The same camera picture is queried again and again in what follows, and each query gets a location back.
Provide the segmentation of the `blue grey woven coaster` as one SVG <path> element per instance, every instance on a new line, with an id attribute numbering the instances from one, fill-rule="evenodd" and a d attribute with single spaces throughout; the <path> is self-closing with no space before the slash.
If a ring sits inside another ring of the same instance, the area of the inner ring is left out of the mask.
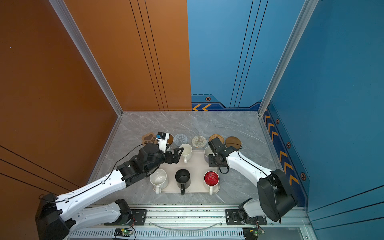
<path id="1" fill-rule="evenodd" d="M 174 136 L 174 144 L 180 146 L 188 143 L 188 137 L 185 134 L 177 134 Z"/>

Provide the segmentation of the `glossy brown round coaster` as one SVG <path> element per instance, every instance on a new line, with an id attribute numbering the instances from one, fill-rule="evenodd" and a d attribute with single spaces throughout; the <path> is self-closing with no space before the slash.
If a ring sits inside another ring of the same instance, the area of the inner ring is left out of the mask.
<path id="1" fill-rule="evenodd" d="M 171 145 L 173 141 L 174 141 L 174 137 L 171 134 L 169 134 L 169 139 L 167 140 L 167 143 Z"/>

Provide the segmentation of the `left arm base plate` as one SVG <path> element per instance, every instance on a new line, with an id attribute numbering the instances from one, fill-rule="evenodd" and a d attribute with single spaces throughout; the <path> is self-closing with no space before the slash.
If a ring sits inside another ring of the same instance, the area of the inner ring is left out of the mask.
<path id="1" fill-rule="evenodd" d="M 130 216 L 119 217 L 115 222 L 104 223 L 104 226 L 143 226 L 147 217 L 146 209 L 134 209 Z"/>

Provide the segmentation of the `red inside white mug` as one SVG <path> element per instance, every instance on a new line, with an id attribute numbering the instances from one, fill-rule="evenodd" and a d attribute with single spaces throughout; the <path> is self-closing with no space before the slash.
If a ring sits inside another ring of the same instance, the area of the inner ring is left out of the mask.
<path id="1" fill-rule="evenodd" d="M 204 187 L 209 195 L 217 193 L 220 189 L 220 177 L 214 171 L 208 171 L 204 175 Z"/>

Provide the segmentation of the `white woven rope coaster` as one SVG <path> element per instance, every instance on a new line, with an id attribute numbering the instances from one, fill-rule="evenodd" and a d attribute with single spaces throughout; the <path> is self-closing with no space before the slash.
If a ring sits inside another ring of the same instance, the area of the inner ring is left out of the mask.
<path id="1" fill-rule="evenodd" d="M 207 139 L 203 136 L 195 136 L 192 138 L 191 143 L 195 148 L 201 149 L 207 145 Z"/>

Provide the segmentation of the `plain brown cork coaster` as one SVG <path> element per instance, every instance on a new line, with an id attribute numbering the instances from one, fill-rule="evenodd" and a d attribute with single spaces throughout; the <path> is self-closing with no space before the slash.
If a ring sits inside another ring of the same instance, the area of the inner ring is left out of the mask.
<path id="1" fill-rule="evenodd" d="M 225 145 L 227 148 L 234 147 L 237 150 L 242 148 L 242 142 L 240 141 L 240 139 L 233 136 L 226 138 Z"/>

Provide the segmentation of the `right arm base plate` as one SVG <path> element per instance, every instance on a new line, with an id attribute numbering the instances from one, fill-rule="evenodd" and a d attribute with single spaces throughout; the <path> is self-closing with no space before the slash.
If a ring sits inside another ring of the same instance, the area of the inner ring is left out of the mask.
<path id="1" fill-rule="evenodd" d="M 258 225 L 258 226 L 266 226 L 267 225 L 267 218 L 265 216 L 256 216 L 251 219 L 251 222 L 245 222 L 241 220 L 241 217 L 239 215 L 239 209 L 226 209 L 226 223 L 229 226 L 234 225 Z"/>

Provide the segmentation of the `lavender mug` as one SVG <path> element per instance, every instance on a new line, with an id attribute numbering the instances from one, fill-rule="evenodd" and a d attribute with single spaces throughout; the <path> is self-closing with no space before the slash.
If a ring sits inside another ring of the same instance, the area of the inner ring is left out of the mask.
<path id="1" fill-rule="evenodd" d="M 205 148 L 205 150 L 204 150 L 204 158 L 205 158 L 205 161 L 207 162 L 207 163 L 209 163 L 209 156 L 210 155 L 213 155 L 214 153 L 213 153 L 213 151 L 211 150 L 211 148 L 210 147 L 206 147 Z"/>

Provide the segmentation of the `tan rattan woven coaster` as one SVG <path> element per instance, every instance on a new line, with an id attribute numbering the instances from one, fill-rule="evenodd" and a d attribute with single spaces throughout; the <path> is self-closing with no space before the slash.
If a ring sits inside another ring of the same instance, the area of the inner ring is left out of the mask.
<path id="1" fill-rule="evenodd" d="M 215 139 L 215 138 L 218 138 L 218 139 L 221 141 L 222 144 L 225 143 L 225 139 L 224 139 L 224 137 L 221 136 L 221 135 L 219 135 L 219 134 L 213 134 L 213 135 L 211 135 L 211 136 L 209 137 L 209 141 L 212 141 L 212 140 Z"/>

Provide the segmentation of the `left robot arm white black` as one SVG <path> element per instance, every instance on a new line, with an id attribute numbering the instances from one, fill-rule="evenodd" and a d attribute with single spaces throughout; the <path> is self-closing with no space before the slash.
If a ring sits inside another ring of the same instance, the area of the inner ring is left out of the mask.
<path id="1" fill-rule="evenodd" d="M 176 148 L 171 152 L 167 147 L 148 143 L 106 176 L 67 194 L 43 196 L 35 216 L 39 239 L 63 240 L 74 231 L 98 224 L 132 223 L 133 213 L 125 200 L 104 207 L 90 205 L 149 177 L 161 164 L 177 164 L 183 151 Z"/>

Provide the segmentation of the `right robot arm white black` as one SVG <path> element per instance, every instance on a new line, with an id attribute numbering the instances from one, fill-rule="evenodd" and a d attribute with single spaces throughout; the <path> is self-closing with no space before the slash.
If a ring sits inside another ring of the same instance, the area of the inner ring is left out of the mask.
<path id="1" fill-rule="evenodd" d="M 209 155 L 210 167 L 236 170 L 257 187 L 258 198 L 250 198 L 239 205 L 240 221 L 244 224 L 250 225 L 262 216 L 280 222 L 299 203 L 282 170 L 272 171 L 254 163 L 235 147 L 226 147 L 219 138 L 209 141 L 208 145 L 213 152 Z"/>

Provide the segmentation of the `cork paw print coaster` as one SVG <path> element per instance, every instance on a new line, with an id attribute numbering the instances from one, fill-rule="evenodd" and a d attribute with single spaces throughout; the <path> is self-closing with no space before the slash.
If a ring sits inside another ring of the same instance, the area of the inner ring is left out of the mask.
<path id="1" fill-rule="evenodd" d="M 155 134 L 153 132 L 147 133 L 146 135 L 142 136 L 142 143 L 143 144 L 148 144 L 148 143 L 157 144 L 158 143 L 157 134 Z"/>

